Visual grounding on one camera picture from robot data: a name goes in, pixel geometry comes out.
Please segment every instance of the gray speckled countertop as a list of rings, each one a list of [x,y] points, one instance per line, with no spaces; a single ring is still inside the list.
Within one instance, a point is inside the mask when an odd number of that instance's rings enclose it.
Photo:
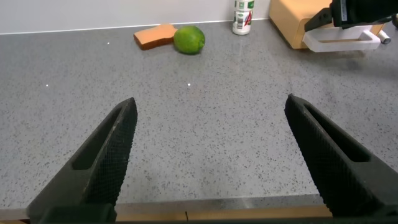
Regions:
[[[139,119],[119,210],[322,203],[285,118],[289,93],[398,171],[393,30],[377,50],[315,54],[288,48],[269,21],[247,36],[197,26],[206,46],[194,56],[139,50],[141,27],[0,36],[2,214],[23,211],[132,96]]]

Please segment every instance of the wooden block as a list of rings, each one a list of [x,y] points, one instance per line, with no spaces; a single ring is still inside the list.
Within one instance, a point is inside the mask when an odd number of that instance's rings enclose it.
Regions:
[[[269,17],[293,49],[308,48],[303,43],[304,25],[332,0],[271,0]],[[371,32],[378,35],[384,25],[373,25]]]
[[[187,212],[189,220],[235,220],[256,218],[332,217],[326,206],[256,208],[212,212]]]
[[[142,50],[153,49],[173,42],[174,33],[177,31],[172,24],[161,24],[134,34],[134,40]]]

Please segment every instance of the white plastic part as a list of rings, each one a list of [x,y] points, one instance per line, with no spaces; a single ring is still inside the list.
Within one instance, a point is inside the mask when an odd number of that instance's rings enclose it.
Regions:
[[[391,38],[383,30],[381,30],[379,32],[377,37],[380,38],[380,41],[382,44],[390,44],[391,43]]]
[[[371,33],[371,28],[372,26],[356,26],[344,30],[340,27],[317,28],[306,32],[303,41],[314,52],[374,50],[379,47],[380,39]]]

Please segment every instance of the wooden edge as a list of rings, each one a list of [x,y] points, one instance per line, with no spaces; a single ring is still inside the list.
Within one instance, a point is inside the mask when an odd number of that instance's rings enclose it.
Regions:
[[[185,212],[163,214],[132,214],[118,215],[117,222],[121,221],[187,221]]]
[[[257,218],[304,218],[332,217],[326,206],[255,208],[242,210],[219,210],[209,212],[131,214],[121,215],[116,221],[184,221],[184,220],[239,220]]]
[[[303,217],[332,217],[326,206],[287,207],[225,210],[214,212],[189,212],[189,220],[233,220],[256,218],[303,218]]]

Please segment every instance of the quartz countertop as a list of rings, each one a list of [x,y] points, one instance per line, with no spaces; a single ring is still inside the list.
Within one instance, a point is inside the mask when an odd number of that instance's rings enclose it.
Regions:
[[[284,114],[289,93],[398,171],[392,26],[377,50],[321,54],[292,50],[269,21],[245,36],[197,26],[198,55],[140,50],[143,27],[0,36],[0,218],[21,214],[129,97],[139,118],[119,211],[322,204]]]

